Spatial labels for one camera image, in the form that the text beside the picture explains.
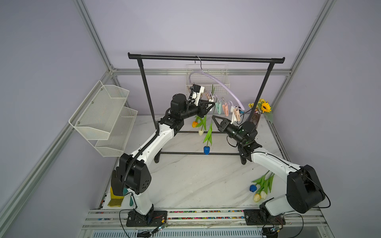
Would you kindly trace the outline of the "orange tulip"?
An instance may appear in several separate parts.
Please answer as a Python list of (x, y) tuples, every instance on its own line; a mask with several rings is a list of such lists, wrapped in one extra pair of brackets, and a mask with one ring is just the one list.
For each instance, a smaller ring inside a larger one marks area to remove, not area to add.
[(204, 125), (203, 118), (196, 116), (191, 125), (193, 128), (202, 128)]

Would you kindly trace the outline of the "black clothes rack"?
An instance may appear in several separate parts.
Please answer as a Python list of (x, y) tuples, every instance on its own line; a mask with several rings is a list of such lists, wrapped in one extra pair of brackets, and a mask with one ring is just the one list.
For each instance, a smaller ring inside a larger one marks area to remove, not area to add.
[[(160, 125), (167, 125), (177, 134), (182, 126), (184, 125), (184, 119), (190, 118), (191, 116), (197, 115), (197, 106), (190, 99), (186, 100), (185, 95), (176, 94), (173, 98), (174, 103), (166, 111), (164, 118), (161, 121), (155, 120), (155, 113), (152, 105), (151, 96), (149, 93), (149, 88), (146, 80), (146, 75), (144, 71), (143, 60), (194, 60), (194, 61), (225, 61), (225, 62), (249, 62), (249, 63), (268, 63), (267, 72), (265, 74), (264, 80), (261, 84), (259, 92), (256, 97), (256, 103), (259, 101), (263, 90), (266, 86), (270, 73), (273, 70), (275, 64), (282, 64), (285, 61), (283, 58), (233, 58), (233, 57), (198, 57), (198, 56), (162, 56), (162, 55), (141, 55), (141, 54), (131, 54), (128, 53), (128, 57), (131, 60), (137, 60), (140, 73), (142, 76), (150, 112), (153, 118), (154, 126), (156, 132), (152, 139), (139, 150), (134, 160), (140, 156), (148, 146), (157, 141), (159, 137)], [(260, 147), (259, 144), (255, 142), (255, 136), (257, 131), (255, 129), (255, 124), (249, 122), (248, 119), (240, 126), (235, 126), (235, 133), (233, 135), (228, 135), (237, 142), (238, 151), (240, 152), (241, 163), (244, 165), (247, 161), (252, 161), (251, 154), (253, 151)]]

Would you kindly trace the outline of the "cream white tulip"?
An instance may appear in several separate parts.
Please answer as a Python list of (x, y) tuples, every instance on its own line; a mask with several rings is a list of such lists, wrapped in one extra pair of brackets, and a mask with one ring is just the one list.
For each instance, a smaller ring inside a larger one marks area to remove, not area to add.
[(198, 134), (202, 136), (206, 130), (206, 117), (199, 118), (197, 127), (199, 128)]

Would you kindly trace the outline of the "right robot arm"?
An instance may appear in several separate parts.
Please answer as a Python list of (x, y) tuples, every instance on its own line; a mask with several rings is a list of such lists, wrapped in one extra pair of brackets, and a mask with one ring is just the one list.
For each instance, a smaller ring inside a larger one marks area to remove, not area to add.
[(290, 163), (265, 150), (255, 141), (258, 132), (254, 123), (246, 121), (238, 127), (227, 118), (212, 116), (212, 119), (220, 132), (237, 142), (242, 162), (259, 164), (286, 183), (283, 196), (260, 205), (262, 215), (275, 217), (292, 211), (304, 214), (327, 199), (315, 169)]

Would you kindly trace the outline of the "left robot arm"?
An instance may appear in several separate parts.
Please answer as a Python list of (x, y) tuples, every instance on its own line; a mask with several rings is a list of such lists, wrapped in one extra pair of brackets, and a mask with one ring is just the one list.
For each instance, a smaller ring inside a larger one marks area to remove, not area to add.
[(214, 106), (214, 102), (200, 99), (199, 94), (189, 99), (184, 94), (174, 95), (164, 117), (155, 121), (155, 133), (132, 154), (124, 153), (119, 158), (119, 164), (112, 173), (114, 195), (125, 196), (126, 189), (135, 199), (138, 214), (145, 216), (153, 211), (153, 204), (146, 193), (152, 179), (149, 165), (181, 130), (185, 119), (193, 116), (203, 118)]

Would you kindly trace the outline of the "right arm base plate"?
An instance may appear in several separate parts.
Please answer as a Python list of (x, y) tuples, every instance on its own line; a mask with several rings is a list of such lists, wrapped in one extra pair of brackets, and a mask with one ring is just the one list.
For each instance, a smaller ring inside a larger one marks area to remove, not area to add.
[(285, 221), (282, 215), (273, 216), (265, 207), (265, 204), (261, 204), (257, 209), (245, 209), (244, 218), (248, 226), (253, 225), (285, 225)]

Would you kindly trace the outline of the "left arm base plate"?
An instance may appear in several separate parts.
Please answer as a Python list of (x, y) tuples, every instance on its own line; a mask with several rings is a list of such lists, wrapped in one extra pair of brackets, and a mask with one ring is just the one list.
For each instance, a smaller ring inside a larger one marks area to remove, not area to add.
[(127, 227), (159, 227), (167, 220), (168, 211), (153, 210), (146, 215), (141, 215), (136, 211), (130, 211), (126, 221)]

